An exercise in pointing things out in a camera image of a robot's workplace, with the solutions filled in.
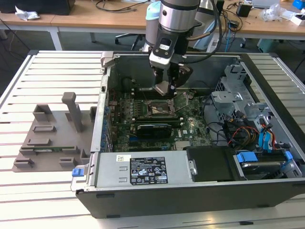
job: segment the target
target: metal slotted platform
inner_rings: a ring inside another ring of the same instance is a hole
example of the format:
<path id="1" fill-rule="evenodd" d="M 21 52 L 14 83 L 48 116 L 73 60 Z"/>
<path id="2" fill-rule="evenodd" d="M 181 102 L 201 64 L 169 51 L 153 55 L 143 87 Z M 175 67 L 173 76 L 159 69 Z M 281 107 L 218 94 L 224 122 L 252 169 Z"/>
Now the metal slotted platform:
<path id="1" fill-rule="evenodd" d="M 75 92 L 82 110 L 89 110 L 97 103 L 101 53 L 41 51 L 29 55 L 1 97 L 0 228 L 236 228 L 240 221 L 254 223 L 242 226 L 243 229 L 304 227 L 305 195 L 275 208 L 95 219 L 70 191 L 71 172 L 8 171 L 34 119 L 32 111 L 36 103 L 48 103 L 52 110 L 67 110 L 61 104 L 63 92 Z M 296 120 L 304 118 L 305 95 L 294 84 L 299 84 L 295 76 L 277 58 L 264 54 L 251 54 L 251 58 Z M 298 123 L 304 130 L 305 124 Z"/>
<path id="2" fill-rule="evenodd" d="M 305 132 L 305 87 L 304 84 L 279 59 L 269 54 L 250 54 L 250 58 L 265 77 L 269 85 Z M 252 85 L 258 99 L 264 99 L 258 89 Z"/>

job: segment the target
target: electronic device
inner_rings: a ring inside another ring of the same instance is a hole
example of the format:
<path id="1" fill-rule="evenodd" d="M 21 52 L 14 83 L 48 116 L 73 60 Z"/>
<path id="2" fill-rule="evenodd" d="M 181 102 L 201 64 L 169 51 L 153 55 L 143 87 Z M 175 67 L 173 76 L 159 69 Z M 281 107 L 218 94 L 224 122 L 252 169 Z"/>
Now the electronic device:
<path id="1" fill-rule="evenodd" d="M 148 59 L 102 54 L 91 157 L 71 185 L 93 217 L 272 207 L 305 193 L 305 134 L 248 54 L 190 64 L 172 95 L 152 87 Z"/>
<path id="2" fill-rule="evenodd" d="M 239 4 L 236 10 L 236 14 L 239 17 L 248 17 L 250 10 L 252 9 L 252 5 L 248 4 Z"/>
<path id="3" fill-rule="evenodd" d="M 0 0 L 1 13 L 16 12 L 15 6 L 23 11 L 68 15 L 75 0 Z"/>
<path id="4" fill-rule="evenodd" d="M 254 8 L 269 8 L 273 4 L 280 4 L 280 0 L 252 0 Z"/>

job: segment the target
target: robotic arm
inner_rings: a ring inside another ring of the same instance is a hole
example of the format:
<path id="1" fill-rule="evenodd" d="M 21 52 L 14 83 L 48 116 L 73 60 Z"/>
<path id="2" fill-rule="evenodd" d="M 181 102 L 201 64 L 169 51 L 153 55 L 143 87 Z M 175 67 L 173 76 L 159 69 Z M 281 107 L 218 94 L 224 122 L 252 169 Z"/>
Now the robotic arm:
<path id="1" fill-rule="evenodd" d="M 215 4 L 217 0 L 210 1 L 214 14 L 218 14 Z M 201 2 L 202 0 L 161 0 L 157 41 L 151 50 L 149 61 L 156 77 L 155 89 L 162 95 L 173 94 L 176 88 L 186 83 L 193 72 L 185 64 L 184 55 L 189 41 L 206 37 L 216 28 L 215 20 L 210 32 L 191 37 L 194 27 L 201 25 L 195 20 Z M 164 70 L 167 70 L 169 82 L 163 81 Z"/>

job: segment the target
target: warning label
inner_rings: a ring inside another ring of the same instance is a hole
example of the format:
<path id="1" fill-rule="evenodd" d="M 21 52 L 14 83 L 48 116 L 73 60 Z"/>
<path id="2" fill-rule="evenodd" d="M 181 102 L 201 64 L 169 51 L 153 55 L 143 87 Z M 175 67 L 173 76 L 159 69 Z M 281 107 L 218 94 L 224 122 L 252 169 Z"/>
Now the warning label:
<path id="1" fill-rule="evenodd" d="M 132 185 L 167 184 L 165 158 L 130 158 L 130 183 Z"/>

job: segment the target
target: blue latch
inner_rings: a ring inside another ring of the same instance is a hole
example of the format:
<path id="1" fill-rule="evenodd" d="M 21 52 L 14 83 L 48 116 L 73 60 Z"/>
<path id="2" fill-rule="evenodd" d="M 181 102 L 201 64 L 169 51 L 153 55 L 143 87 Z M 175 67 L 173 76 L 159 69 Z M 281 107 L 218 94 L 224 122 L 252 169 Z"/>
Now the blue latch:
<path id="1" fill-rule="evenodd" d="M 268 153 L 271 153 L 271 149 L 269 149 L 269 140 L 270 140 L 270 138 L 271 138 L 271 134 L 269 132 L 266 132 L 263 149 L 267 150 Z"/>
<path id="2" fill-rule="evenodd" d="M 286 152 L 285 152 L 285 156 L 286 156 L 286 158 L 287 158 L 288 161 L 291 160 L 291 159 L 293 159 L 292 154 L 290 153 L 290 151 L 286 151 Z"/>
<path id="3" fill-rule="evenodd" d="M 258 161 L 254 152 L 241 152 L 237 155 L 239 163 Z"/>
<path id="4" fill-rule="evenodd" d="M 74 168 L 72 170 L 72 177 L 83 177 L 85 169 L 83 168 Z"/>
<path id="5" fill-rule="evenodd" d="M 107 115 L 109 113 L 109 107 L 105 107 L 104 109 L 104 115 Z"/>

